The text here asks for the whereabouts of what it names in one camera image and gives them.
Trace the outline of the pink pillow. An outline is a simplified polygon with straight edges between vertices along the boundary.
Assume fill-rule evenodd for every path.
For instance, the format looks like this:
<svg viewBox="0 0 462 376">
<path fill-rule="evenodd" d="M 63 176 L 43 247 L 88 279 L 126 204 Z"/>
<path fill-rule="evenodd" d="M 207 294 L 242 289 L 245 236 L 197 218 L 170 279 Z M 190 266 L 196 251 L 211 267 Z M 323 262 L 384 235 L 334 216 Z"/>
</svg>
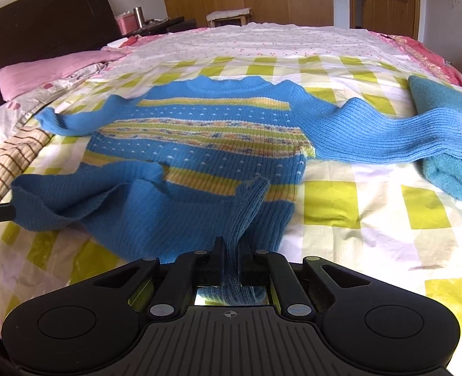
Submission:
<svg viewBox="0 0 462 376">
<path fill-rule="evenodd" d="M 5 102 L 47 82 L 66 78 L 86 66 L 123 58 L 117 51 L 84 51 L 46 60 L 22 62 L 0 69 L 0 92 Z"/>
</svg>

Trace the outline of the folded teal fleece garment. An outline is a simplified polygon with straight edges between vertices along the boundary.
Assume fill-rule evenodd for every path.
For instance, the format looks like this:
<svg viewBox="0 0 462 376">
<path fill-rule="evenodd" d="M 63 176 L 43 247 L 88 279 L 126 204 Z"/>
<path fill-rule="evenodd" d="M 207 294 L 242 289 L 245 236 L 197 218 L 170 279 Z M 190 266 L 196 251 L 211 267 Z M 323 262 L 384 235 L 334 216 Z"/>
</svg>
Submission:
<svg viewBox="0 0 462 376">
<path fill-rule="evenodd" d="M 409 77 L 409 87 L 432 141 L 424 151 L 423 175 L 462 202 L 462 91 L 419 76 Z"/>
</svg>

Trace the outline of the wooden door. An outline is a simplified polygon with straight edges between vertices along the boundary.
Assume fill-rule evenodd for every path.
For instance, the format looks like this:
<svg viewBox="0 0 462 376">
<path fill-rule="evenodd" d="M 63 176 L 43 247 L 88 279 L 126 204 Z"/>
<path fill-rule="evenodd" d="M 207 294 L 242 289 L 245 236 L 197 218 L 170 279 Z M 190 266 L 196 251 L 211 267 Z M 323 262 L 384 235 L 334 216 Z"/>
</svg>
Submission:
<svg viewBox="0 0 462 376">
<path fill-rule="evenodd" d="M 421 0 L 349 0 L 350 27 L 416 38 Z"/>
</svg>

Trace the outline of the dark wooden headboard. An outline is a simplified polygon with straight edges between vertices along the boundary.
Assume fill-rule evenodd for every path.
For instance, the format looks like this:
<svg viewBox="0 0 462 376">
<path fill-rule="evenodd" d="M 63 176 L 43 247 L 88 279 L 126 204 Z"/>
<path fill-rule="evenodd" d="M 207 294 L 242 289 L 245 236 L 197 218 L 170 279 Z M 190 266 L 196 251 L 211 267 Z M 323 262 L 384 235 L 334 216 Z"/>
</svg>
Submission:
<svg viewBox="0 0 462 376">
<path fill-rule="evenodd" d="M 100 49 L 120 37 L 108 0 L 17 0 L 0 8 L 0 69 Z"/>
</svg>

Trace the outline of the brown striped blanket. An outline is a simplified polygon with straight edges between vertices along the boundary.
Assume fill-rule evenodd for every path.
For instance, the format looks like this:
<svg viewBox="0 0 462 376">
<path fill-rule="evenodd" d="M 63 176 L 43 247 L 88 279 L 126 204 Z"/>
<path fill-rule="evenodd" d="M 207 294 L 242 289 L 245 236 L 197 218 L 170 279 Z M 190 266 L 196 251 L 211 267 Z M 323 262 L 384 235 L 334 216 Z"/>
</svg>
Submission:
<svg viewBox="0 0 462 376">
<path fill-rule="evenodd" d="M 40 127 L 23 127 L 0 145 L 0 201 L 52 138 Z"/>
</svg>

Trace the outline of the dark bedside table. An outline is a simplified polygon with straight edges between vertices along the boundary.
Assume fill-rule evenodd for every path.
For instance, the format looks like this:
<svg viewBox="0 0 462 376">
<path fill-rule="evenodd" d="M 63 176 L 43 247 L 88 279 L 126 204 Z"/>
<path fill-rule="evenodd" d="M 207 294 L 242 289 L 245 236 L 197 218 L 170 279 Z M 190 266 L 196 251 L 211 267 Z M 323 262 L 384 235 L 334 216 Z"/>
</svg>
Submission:
<svg viewBox="0 0 462 376">
<path fill-rule="evenodd" d="M 152 21 L 136 31 L 132 31 L 128 34 L 132 36 L 155 36 L 163 35 L 166 33 L 176 33 L 181 31 L 189 31 L 197 28 L 196 19 L 185 19 L 184 16 L 176 17 L 173 19 L 163 19 L 161 21 Z"/>
</svg>

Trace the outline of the blue striped knit sweater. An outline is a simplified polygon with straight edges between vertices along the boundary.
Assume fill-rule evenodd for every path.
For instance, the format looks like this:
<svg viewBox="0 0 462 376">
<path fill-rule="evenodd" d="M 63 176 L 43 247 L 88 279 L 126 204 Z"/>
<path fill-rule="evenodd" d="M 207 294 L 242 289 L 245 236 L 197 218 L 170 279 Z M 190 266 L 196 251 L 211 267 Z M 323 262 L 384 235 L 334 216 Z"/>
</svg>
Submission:
<svg viewBox="0 0 462 376">
<path fill-rule="evenodd" d="M 74 173 L 12 182 L 18 226 L 78 226 L 128 261 L 164 263 L 222 237 L 223 284 L 203 293 L 232 305 L 262 297 L 238 281 L 238 242 L 279 248 L 309 159 L 422 164 L 432 147 L 417 113 L 390 118 L 361 98 L 336 106 L 259 76 L 173 81 L 137 98 L 111 95 L 91 112 L 47 108 L 37 121 L 47 133 L 89 142 Z"/>
</svg>

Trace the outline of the steel thermos flask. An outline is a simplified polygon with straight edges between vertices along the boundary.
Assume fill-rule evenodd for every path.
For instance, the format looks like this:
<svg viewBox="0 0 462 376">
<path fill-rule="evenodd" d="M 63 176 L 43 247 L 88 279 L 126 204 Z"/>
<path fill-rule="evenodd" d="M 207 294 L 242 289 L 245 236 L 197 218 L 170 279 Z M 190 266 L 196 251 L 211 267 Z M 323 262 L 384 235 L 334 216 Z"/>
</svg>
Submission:
<svg viewBox="0 0 462 376">
<path fill-rule="evenodd" d="M 133 13 L 135 14 L 135 19 L 139 28 L 143 28 L 145 25 L 145 19 L 143 16 L 143 11 L 140 6 L 133 8 Z"/>
</svg>

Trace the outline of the white floral bed sheet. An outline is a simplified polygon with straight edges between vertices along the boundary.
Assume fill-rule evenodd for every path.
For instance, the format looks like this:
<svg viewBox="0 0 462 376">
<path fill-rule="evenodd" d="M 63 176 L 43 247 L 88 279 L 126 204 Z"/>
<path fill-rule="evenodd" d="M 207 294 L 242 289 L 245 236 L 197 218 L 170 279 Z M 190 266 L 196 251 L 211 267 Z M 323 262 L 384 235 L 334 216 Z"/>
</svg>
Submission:
<svg viewBox="0 0 462 376">
<path fill-rule="evenodd" d="M 224 25 L 141 37 L 132 45 L 106 45 L 103 50 L 121 52 L 156 64 L 227 57 L 307 59 L 315 55 L 332 55 L 383 62 L 399 71 L 423 72 L 417 60 L 382 37 L 370 31 L 335 26 Z"/>
</svg>

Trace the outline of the pink storage box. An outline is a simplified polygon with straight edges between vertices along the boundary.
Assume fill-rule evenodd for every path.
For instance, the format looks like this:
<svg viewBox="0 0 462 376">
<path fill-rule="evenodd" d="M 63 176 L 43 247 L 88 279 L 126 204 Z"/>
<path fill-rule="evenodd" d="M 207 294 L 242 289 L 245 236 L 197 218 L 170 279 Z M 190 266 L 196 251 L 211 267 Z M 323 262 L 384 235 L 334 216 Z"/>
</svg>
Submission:
<svg viewBox="0 0 462 376">
<path fill-rule="evenodd" d="M 132 12 L 117 15 L 115 19 L 122 36 L 126 36 L 127 34 L 138 29 L 136 16 Z"/>
</svg>

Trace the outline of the yellow checked bed sheet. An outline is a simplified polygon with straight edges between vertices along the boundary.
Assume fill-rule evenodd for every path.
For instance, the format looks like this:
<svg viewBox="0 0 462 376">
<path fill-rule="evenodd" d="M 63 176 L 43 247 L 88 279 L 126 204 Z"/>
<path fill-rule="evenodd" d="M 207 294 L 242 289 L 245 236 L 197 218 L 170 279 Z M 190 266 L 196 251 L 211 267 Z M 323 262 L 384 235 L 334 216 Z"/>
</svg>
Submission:
<svg viewBox="0 0 462 376">
<path fill-rule="evenodd" d="M 59 98 L 56 108 L 97 110 L 113 93 L 136 97 L 152 86 L 199 75 L 290 80 L 334 104 L 360 97 L 389 116 L 413 111 L 404 69 L 336 56 L 173 60 L 146 68 L 128 64 L 86 81 Z M 418 165 L 311 160 L 280 250 L 291 261 L 318 255 L 445 304 L 461 327 L 449 371 L 462 375 L 462 202 L 430 185 Z M 20 303 L 120 264 L 87 234 L 71 229 L 37 234 L 0 223 L 0 327 Z"/>
</svg>

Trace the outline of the pink bedspread edge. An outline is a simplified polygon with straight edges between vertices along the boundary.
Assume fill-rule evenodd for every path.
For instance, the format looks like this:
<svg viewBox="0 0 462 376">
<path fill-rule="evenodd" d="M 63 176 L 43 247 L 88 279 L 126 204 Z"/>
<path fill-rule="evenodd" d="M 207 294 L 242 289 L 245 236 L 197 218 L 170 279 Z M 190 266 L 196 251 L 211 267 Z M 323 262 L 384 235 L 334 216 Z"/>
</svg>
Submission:
<svg viewBox="0 0 462 376">
<path fill-rule="evenodd" d="M 462 73 L 442 56 L 427 49 L 423 43 L 411 37 L 388 35 L 374 31 L 371 31 L 371 34 L 375 37 L 380 37 L 381 40 L 405 52 L 436 78 L 462 87 Z"/>
</svg>

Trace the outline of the small padded stool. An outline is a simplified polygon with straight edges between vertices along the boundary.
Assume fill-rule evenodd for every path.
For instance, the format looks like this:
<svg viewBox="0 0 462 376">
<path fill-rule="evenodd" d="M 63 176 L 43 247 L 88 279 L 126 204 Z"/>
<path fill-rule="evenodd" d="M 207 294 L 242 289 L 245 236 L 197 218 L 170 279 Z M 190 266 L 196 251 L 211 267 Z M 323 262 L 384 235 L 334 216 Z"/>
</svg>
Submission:
<svg viewBox="0 0 462 376">
<path fill-rule="evenodd" d="M 216 28 L 224 25 L 247 25 L 251 16 L 251 8 L 240 8 L 233 10 L 214 11 L 206 15 L 209 28 Z"/>
</svg>

